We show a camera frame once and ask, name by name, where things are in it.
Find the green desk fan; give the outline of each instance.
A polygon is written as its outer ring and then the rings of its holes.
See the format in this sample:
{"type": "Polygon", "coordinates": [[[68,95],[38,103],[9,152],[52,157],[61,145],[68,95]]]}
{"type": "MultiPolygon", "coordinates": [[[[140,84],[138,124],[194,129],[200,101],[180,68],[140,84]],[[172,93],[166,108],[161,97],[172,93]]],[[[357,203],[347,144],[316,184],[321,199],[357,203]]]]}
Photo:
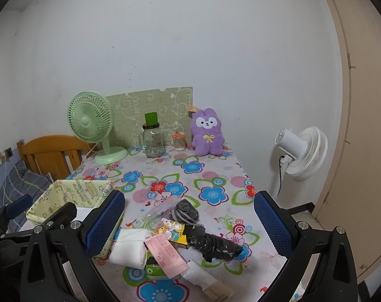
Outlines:
{"type": "Polygon", "coordinates": [[[103,150],[96,153],[96,163],[107,165],[128,155],[125,148],[109,145],[113,116],[111,105],[103,96],[93,92],[77,94],[69,104],[67,118],[79,139],[87,143],[102,142],[103,150]]]}

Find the purple plush toy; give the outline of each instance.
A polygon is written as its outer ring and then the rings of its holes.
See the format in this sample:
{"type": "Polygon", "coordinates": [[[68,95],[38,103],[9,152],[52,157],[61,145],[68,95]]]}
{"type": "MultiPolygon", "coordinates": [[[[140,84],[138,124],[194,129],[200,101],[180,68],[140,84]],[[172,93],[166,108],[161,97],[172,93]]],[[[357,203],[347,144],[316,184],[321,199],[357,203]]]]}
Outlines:
{"type": "Polygon", "coordinates": [[[223,153],[224,137],[221,133],[221,121],[213,109],[200,109],[195,112],[192,115],[190,131],[193,134],[192,145],[197,156],[223,153]]]}

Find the wooden door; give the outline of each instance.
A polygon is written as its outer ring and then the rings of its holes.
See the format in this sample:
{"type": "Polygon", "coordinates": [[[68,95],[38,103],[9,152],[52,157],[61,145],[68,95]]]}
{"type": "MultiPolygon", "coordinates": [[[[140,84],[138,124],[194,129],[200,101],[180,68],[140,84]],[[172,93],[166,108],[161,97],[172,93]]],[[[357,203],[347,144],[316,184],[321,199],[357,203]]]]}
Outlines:
{"type": "Polygon", "coordinates": [[[359,281],[381,259],[381,16],[370,0],[334,0],[351,76],[350,112],[336,176],[317,215],[349,237],[359,281]]]}

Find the metal screw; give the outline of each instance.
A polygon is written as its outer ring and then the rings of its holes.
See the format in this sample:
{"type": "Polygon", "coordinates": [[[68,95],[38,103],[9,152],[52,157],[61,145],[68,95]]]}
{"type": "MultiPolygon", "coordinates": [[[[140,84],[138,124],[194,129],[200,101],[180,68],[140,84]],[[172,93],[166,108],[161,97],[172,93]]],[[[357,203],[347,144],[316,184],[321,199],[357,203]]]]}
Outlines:
{"type": "Polygon", "coordinates": [[[81,226],[81,221],[73,221],[71,224],[70,224],[70,228],[73,229],[73,230],[76,230],[77,228],[79,228],[81,226]]]}
{"type": "Polygon", "coordinates": [[[38,234],[38,233],[41,233],[41,231],[42,231],[42,226],[40,226],[40,225],[35,226],[34,233],[38,234]]]}
{"type": "Polygon", "coordinates": [[[306,229],[308,229],[309,225],[308,225],[308,223],[305,222],[305,221],[300,221],[300,222],[298,223],[298,227],[300,227],[302,230],[306,230],[306,229]]]}
{"type": "Polygon", "coordinates": [[[339,233],[339,234],[344,234],[346,233],[346,231],[344,230],[344,228],[342,226],[338,226],[336,227],[336,231],[339,233]]]}

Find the fan grille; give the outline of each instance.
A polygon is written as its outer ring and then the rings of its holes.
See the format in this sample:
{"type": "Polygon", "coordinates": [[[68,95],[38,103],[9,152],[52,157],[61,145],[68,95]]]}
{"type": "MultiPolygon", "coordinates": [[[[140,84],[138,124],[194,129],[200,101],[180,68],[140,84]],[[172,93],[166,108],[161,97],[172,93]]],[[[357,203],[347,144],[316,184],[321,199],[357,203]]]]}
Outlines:
{"type": "Polygon", "coordinates": [[[275,143],[276,145],[279,145],[280,141],[281,141],[281,140],[283,139],[283,137],[284,137],[285,132],[286,132],[286,129],[285,129],[285,128],[282,128],[282,129],[280,130],[280,132],[277,134],[276,139],[274,140],[274,143],[275,143]]]}
{"type": "Polygon", "coordinates": [[[328,151],[328,139],[316,127],[309,127],[298,136],[307,141],[307,150],[301,158],[290,163],[286,172],[295,181],[304,181],[322,165],[328,151]]]}
{"type": "Polygon", "coordinates": [[[88,143],[100,142],[112,130],[109,101],[93,92],[77,94],[69,104],[68,121],[79,139],[88,143]]]}

